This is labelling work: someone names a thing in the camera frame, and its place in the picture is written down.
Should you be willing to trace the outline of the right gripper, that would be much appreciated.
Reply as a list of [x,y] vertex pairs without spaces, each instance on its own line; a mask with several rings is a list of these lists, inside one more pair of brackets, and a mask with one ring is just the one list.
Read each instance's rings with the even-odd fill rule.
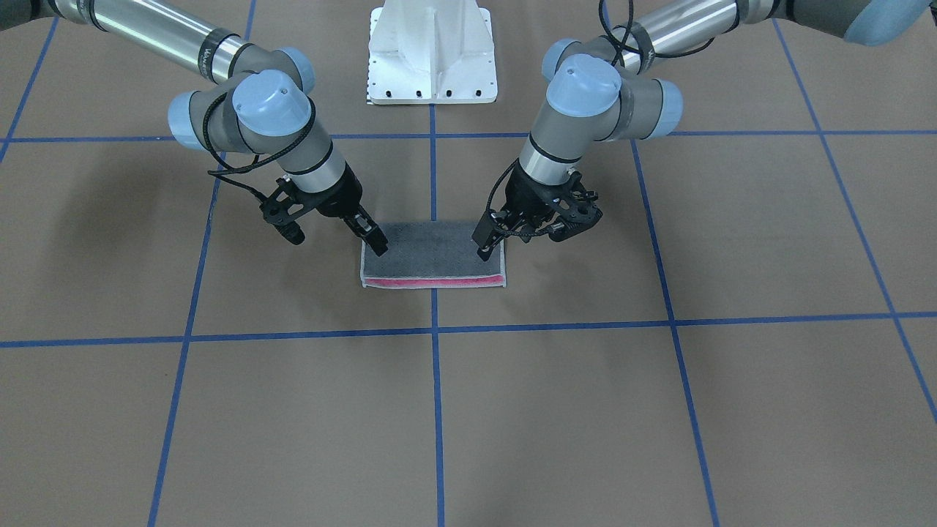
[[388,240],[381,227],[365,212],[361,205],[364,189],[354,171],[345,164],[337,184],[330,189],[313,194],[313,207],[325,217],[354,223],[355,236],[364,242],[377,257],[388,251]]

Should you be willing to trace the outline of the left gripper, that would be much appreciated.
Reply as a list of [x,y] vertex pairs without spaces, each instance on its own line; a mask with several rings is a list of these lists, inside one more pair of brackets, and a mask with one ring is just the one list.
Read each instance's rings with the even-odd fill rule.
[[[569,172],[563,171],[565,181],[569,179]],[[505,203],[501,209],[482,214],[471,236],[477,244],[477,255],[483,261],[489,261],[494,250],[502,243],[504,238],[516,236],[519,238],[534,238],[548,236],[548,225],[556,219],[555,213],[545,198],[548,196],[548,186],[528,175],[522,167],[520,160],[513,160],[505,173],[496,180],[490,191],[494,197],[502,182],[506,182]]]

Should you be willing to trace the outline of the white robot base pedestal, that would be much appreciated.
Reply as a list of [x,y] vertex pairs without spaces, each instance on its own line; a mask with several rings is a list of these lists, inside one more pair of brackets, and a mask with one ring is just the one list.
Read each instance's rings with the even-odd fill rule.
[[385,1],[369,16],[366,100],[373,105],[496,101],[492,16],[475,1]]

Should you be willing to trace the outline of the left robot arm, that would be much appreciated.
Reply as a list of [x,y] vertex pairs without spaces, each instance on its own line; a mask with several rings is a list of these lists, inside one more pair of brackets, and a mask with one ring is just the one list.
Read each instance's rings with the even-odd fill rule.
[[649,140],[682,120],[682,91],[653,67],[706,50],[716,37],[771,19],[789,20],[843,41],[878,46],[897,39],[933,1],[673,1],[613,26],[605,2],[595,39],[556,41],[542,60],[548,83],[523,148],[487,203],[472,239],[487,260],[510,237],[561,242],[595,226],[602,214],[578,166],[593,143]]

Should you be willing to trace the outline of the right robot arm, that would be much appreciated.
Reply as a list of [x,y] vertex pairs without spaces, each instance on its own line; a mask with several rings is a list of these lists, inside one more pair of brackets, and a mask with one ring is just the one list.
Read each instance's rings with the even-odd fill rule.
[[174,97],[171,133],[182,146],[211,154],[220,164],[213,177],[227,184],[277,163],[283,176],[272,193],[242,189],[290,243],[304,241],[297,220],[316,211],[344,221],[376,255],[387,251],[384,232],[362,207],[362,185],[318,119],[309,97],[316,77],[301,51],[265,50],[161,1],[2,3],[4,30],[51,17],[117,34],[211,81],[210,90]]

